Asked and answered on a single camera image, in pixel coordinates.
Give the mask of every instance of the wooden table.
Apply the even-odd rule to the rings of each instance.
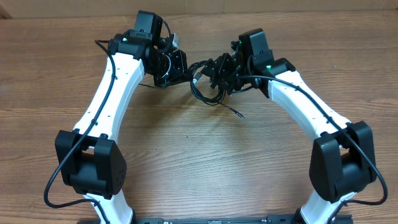
[[[289,59],[332,108],[373,129],[389,186],[379,207],[350,205],[358,223],[398,215],[398,11],[165,16],[188,63],[231,52],[231,40],[262,27],[276,58]],[[54,139],[72,130],[101,81],[106,56],[94,39],[134,27],[134,17],[0,21],[0,222],[91,220],[90,204],[52,209],[44,187],[56,168]],[[146,75],[143,83],[151,84]],[[207,89],[207,82],[200,83]],[[138,217],[262,217],[294,213],[308,199],[312,143],[260,91],[227,97],[245,115],[194,98],[187,83],[139,86],[124,117],[124,194]],[[357,198],[378,200],[379,182]],[[55,203],[81,198],[57,177]]]

